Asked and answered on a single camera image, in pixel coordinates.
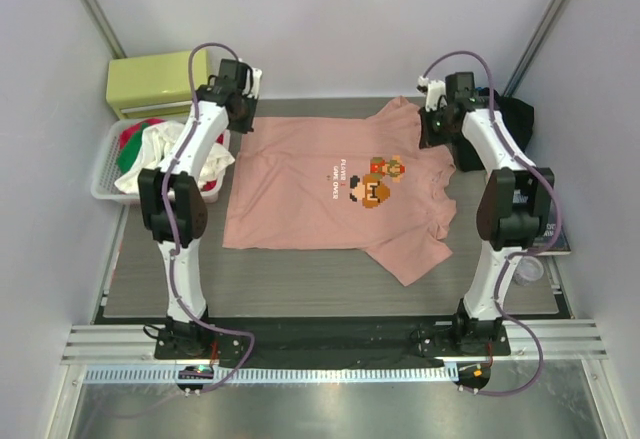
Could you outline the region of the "pink printed t-shirt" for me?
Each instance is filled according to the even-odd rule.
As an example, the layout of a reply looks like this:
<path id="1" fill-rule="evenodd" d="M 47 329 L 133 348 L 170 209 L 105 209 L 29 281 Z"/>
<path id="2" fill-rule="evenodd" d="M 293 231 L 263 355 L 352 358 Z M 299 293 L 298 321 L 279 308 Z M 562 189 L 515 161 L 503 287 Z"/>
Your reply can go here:
<path id="1" fill-rule="evenodd" d="M 456 202 L 445 146 L 419 146 L 404 97 L 368 118 L 260 117 L 236 162 L 223 245 L 352 250 L 408 286 L 447 260 Z"/>

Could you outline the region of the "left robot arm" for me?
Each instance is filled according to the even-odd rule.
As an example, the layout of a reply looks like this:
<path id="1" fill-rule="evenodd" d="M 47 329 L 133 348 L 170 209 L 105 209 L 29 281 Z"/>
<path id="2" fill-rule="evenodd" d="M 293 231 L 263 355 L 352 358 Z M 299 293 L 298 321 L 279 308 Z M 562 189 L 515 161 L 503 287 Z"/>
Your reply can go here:
<path id="1" fill-rule="evenodd" d="M 138 176 L 143 223 L 161 252 L 169 290 L 165 325 L 152 335 L 157 359 L 199 359 L 213 345 L 199 265 L 208 209 L 198 179 L 221 135 L 253 130 L 261 79 L 261 70 L 241 60 L 222 60 L 213 82 L 195 91 L 175 145 Z"/>

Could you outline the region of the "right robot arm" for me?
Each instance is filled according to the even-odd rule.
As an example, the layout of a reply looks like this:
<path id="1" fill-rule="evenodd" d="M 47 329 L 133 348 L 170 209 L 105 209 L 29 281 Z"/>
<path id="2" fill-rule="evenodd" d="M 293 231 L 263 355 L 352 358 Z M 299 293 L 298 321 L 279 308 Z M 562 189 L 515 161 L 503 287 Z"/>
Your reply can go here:
<path id="1" fill-rule="evenodd" d="M 482 241 L 469 290 L 452 324 L 435 336 L 461 355 L 496 349 L 503 335 L 503 304 L 513 274 L 534 240 L 543 235 L 551 209 L 554 174 L 526 157 L 510 135 L 492 94 L 478 94 L 470 72 L 417 82 L 425 97 L 420 145 L 467 140 L 487 174 L 476 213 Z"/>

